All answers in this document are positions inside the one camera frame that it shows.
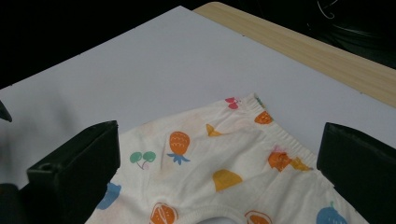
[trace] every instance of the blue fruit print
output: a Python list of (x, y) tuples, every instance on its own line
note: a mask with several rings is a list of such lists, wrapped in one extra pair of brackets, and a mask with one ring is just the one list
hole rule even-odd
[(330, 205), (331, 207), (320, 209), (317, 216), (317, 224), (347, 224), (347, 221), (334, 209), (333, 202)]
[(99, 202), (96, 208), (101, 210), (107, 209), (119, 197), (120, 191), (121, 191), (121, 185), (115, 185), (111, 182), (108, 183), (105, 197), (102, 199), (101, 202)]

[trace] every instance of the dark background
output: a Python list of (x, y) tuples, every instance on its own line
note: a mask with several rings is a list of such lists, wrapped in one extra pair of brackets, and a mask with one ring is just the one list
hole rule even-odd
[[(0, 89), (72, 58), (164, 12), (210, 1), (2, 0)], [(224, 0), (386, 66), (396, 67), (396, 8), (376, 0)], [(318, 9), (334, 19), (329, 20)]]

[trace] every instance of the children's underwear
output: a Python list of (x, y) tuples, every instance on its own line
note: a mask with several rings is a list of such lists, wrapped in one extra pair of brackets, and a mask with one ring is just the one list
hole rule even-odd
[(123, 133), (120, 159), (87, 223), (367, 223), (255, 93)]

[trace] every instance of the light wood surface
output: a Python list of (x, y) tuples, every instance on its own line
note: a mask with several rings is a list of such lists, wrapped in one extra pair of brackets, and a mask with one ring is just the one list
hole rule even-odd
[(219, 2), (194, 12), (396, 107), (396, 70)]

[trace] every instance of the white surface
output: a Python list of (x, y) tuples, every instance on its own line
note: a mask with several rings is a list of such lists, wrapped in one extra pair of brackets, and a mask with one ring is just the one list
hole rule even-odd
[(396, 109), (183, 7), (0, 90), (0, 183), (93, 124), (120, 133), (144, 122), (256, 92), (274, 119), (318, 152), (325, 122), (396, 147)]

